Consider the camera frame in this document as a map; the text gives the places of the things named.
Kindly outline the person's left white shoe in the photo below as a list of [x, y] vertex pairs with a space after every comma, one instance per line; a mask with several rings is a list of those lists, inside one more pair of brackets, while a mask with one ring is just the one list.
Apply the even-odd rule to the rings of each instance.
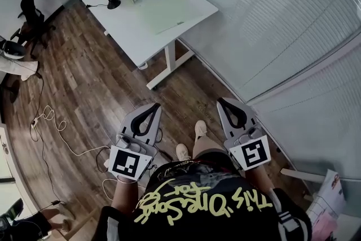
[[179, 161], [187, 161], [191, 158], [188, 148], [183, 143], [177, 145], [176, 154]]

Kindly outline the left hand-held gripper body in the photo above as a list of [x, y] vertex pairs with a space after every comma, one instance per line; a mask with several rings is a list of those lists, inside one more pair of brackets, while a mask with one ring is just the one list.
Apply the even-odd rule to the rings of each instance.
[[108, 171], [116, 178], [124, 177], [133, 181], [141, 179], [157, 155], [157, 149], [124, 134], [111, 147]]

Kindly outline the person's right white shoe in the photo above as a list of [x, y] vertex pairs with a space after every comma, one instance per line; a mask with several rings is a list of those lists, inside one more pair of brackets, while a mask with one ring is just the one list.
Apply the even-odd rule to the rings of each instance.
[[195, 142], [201, 137], [206, 136], [207, 134], [207, 127], [206, 123], [203, 120], [198, 120], [195, 124]]

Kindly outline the white venetian blinds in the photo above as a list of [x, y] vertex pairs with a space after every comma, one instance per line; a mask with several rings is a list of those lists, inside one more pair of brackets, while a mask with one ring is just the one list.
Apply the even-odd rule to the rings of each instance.
[[184, 40], [299, 170], [361, 178], [361, 0], [208, 0]]

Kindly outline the light green mat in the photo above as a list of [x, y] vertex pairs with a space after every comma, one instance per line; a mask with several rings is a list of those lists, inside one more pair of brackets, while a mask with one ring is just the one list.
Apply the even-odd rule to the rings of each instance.
[[159, 34], [201, 16], [190, 0], [131, 0], [150, 31]]

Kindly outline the person's black printed t-shirt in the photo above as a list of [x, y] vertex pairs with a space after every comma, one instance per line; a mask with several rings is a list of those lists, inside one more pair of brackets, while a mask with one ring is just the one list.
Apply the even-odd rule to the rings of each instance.
[[106, 206], [91, 241], [311, 241], [306, 212], [269, 196], [223, 152], [160, 166], [130, 214]]

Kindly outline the white printed cardboard box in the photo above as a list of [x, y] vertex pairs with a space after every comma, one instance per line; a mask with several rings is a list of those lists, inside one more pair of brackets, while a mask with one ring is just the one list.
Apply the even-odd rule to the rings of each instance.
[[345, 204], [339, 174], [328, 170], [321, 188], [306, 211], [312, 226], [311, 241], [326, 241], [332, 235]]

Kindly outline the white table leg frame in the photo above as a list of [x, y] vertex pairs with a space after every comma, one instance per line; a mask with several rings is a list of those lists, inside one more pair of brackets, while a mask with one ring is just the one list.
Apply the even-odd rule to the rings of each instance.
[[[184, 53], [178, 59], [175, 55], [175, 44], [179, 42], [182, 46], [187, 49], [187, 52]], [[169, 77], [176, 69], [181, 67], [185, 62], [190, 60], [192, 57], [195, 56], [195, 53], [180, 39], [177, 38], [170, 42], [167, 46], [163, 48], [165, 52], [165, 59], [166, 59], [166, 68], [160, 72], [156, 77], [154, 77], [150, 82], [147, 84], [147, 88], [150, 90], [156, 90], [158, 85]]]

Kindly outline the black office chair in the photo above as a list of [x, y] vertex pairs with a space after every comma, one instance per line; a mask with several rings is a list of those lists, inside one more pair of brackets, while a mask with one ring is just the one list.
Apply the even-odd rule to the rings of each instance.
[[33, 54], [34, 48], [37, 43], [40, 43], [44, 49], [47, 48], [47, 43], [43, 40], [42, 36], [48, 33], [49, 30], [55, 30], [56, 27], [50, 23], [46, 23], [44, 14], [36, 8], [34, 0], [21, 0], [20, 2], [21, 13], [18, 17], [24, 16], [25, 22], [10, 38], [13, 40], [18, 38], [18, 43], [32, 42], [32, 49], [30, 57], [36, 60]]

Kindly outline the person's white shoe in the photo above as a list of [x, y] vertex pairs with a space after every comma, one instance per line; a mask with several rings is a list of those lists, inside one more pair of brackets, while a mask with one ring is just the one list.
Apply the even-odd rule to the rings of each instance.
[[179, 161], [187, 161], [191, 158], [188, 148], [183, 143], [177, 145], [176, 154]]
[[195, 142], [201, 137], [206, 136], [207, 134], [207, 127], [206, 123], [203, 120], [198, 120], [195, 124]]

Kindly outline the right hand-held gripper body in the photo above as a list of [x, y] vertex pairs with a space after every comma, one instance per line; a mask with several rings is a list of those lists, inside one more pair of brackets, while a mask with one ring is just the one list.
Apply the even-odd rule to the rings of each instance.
[[227, 139], [224, 142], [232, 161], [238, 169], [247, 171], [271, 161], [267, 136], [259, 126], [250, 128], [246, 133]]

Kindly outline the wooden table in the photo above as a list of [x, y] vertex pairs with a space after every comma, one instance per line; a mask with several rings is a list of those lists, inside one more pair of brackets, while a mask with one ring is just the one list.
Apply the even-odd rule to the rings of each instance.
[[66, 233], [63, 237], [66, 241], [70, 241], [97, 213], [97, 209], [92, 210], [82, 221], [75, 225], [75, 227]]

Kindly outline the person's left forearm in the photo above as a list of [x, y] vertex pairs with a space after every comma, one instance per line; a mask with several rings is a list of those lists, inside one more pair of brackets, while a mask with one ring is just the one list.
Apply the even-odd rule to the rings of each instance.
[[138, 182], [118, 176], [112, 207], [119, 211], [132, 212], [138, 202]]

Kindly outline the person's right leg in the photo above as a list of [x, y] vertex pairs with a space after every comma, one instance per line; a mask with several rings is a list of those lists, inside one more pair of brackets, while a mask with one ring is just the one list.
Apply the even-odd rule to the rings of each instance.
[[192, 158], [196, 159], [202, 154], [213, 151], [224, 152], [224, 148], [212, 139], [210, 139], [208, 136], [203, 135], [201, 137], [198, 137], [197, 140], [195, 140], [192, 151]]

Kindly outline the person's right forearm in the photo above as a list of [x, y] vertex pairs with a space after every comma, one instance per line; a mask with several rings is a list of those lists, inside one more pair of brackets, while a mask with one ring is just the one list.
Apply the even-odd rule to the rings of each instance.
[[254, 187], [267, 195], [270, 195], [272, 192], [274, 192], [275, 186], [270, 177], [268, 176], [263, 165], [247, 170], [245, 172], [245, 178]]

